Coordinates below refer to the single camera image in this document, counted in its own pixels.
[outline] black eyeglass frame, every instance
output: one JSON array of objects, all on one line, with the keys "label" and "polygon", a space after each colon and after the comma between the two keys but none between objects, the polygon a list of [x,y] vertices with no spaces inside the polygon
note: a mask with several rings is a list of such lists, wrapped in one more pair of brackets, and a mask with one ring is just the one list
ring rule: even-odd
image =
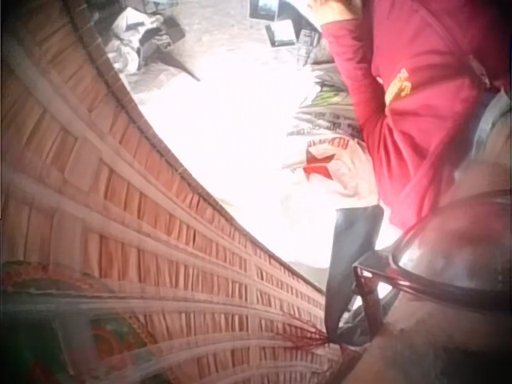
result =
[{"label": "black eyeglass frame", "polygon": [[495,190],[461,198],[427,215],[409,228],[390,248],[371,251],[354,264],[355,286],[361,296],[370,338],[382,328],[383,316],[377,286],[380,282],[392,288],[443,305],[467,310],[509,314],[510,292],[480,290],[453,286],[415,274],[400,266],[400,257],[422,230],[435,218],[472,203],[491,202],[510,205],[510,190]]}]

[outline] red sweater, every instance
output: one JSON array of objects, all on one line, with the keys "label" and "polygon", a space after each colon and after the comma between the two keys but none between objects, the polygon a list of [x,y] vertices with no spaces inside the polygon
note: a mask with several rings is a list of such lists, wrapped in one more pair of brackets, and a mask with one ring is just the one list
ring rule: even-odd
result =
[{"label": "red sweater", "polygon": [[[380,198],[402,229],[438,204],[469,152],[468,126],[484,83],[467,56],[485,67],[493,86],[509,87],[509,35],[496,25],[477,0],[370,0],[361,21],[323,27]],[[387,106],[386,91],[400,73],[402,96]]]}]

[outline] dark trousers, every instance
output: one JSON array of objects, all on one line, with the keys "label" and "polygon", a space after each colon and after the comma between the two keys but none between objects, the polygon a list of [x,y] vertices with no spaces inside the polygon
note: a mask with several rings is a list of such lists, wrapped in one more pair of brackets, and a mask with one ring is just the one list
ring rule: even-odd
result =
[{"label": "dark trousers", "polygon": [[[340,336],[339,323],[354,296],[353,265],[375,249],[384,209],[380,206],[337,211],[333,250],[326,287],[325,325],[331,342]],[[358,316],[365,326],[364,316]]]}]

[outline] eyeglasses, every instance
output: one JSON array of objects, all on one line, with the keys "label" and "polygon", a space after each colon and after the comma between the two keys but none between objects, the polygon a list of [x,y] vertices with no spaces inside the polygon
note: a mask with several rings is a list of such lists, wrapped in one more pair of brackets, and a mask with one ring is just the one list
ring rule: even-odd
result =
[{"label": "eyeglasses", "polygon": [[377,285],[443,305],[509,314],[510,191],[463,198],[409,228],[389,249],[354,265],[370,337],[382,328]]}]

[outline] bag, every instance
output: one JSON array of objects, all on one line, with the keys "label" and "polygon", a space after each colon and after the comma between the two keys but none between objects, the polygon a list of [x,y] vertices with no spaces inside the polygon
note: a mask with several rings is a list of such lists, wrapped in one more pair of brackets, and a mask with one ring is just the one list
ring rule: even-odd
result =
[{"label": "bag", "polygon": [[335,64],[312,66],[315,85],[286,136],[283,169],[294,173],[294,199],[322,208],[372,206],[378,192],[352,101]]}]

